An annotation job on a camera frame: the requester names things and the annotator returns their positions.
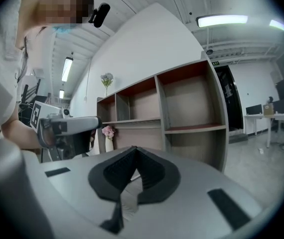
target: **black stripe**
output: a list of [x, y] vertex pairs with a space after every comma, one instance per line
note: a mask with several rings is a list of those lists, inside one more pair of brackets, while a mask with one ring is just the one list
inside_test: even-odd
[[233, 228], [239, 229], [250, 221], [244, 211], [222, 189], [214, 189], [207, 193], [224, 218]]
[[47, 175], [47, 177], [51, 177], [51, 176], [66, 173], [66, 172], [69, 172], [69, 171], [70, 171], [69, 168], [63, 167], [63, 168], [59, 168], [59, 169], [56, 169], [56, 170], [47, 171], [47, 172], [45, 172], [45, 174]]

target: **ceiling light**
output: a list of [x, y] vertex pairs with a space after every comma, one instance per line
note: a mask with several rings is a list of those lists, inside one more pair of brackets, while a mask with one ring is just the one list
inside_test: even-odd
[[66, 57], [66, 60], [64, 61], [62, 79], [61, 79], [63, 82], [66, 82], [68, 80], [68, 75], [70, 72], [72, 61], [73, 61], [73, 58], [69, 58], [69, 57]]
[[248, 16], [244, 15], [217, 15], [205, 16], [197, 18], [197, 25], [199, 27], [220, 25], [220, 24], [234, 24], [247, 22]]
[[280, 23], [280, 22], [278, 22], [278, 21], [276, 21], [276, 20], [273, 20], [273, 19], [272, 19], [271, 22], [270, 22], [270, 26], [279, 28], [279, 29], [281, 29], [281, 30], [284, 31], [284, 24], [282, 24], [282, 23]]
[[63, 99], [64, 96], [64, 90], [59, 91], [59, 98]]

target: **flower vase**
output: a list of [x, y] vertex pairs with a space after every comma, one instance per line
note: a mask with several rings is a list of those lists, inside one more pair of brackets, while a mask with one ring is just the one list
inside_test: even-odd
[[113, 141], [106, 137], [106, 152], [113, 151]]

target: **white desk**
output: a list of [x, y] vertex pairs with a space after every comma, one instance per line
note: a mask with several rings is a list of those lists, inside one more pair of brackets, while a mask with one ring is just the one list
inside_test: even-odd
[[273, 114], [269, 116], [264, 116], [263, 114], [254, 114], [254, 115], [245, 115], [245, 133], [247, 133], [247, 120], [254, 120], [254, 132], [257, 135], [257, 120], [262, 118], [267, 118], [267, 128], [268, 128], [268, 135], [267, 135], [267, 148], [269, 148], [271, 144], [271, 132], [272, 132], [272, 119], [278, 120], [278, 129], [280, 129], [281, 121], [284, 120], [284, 114]]

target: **doorway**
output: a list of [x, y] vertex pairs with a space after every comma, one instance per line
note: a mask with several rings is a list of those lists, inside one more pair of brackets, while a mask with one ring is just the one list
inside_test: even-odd
[[229, 66], [215, 68], [224, 93], [229, 131], [244, 128], [241, 100]]

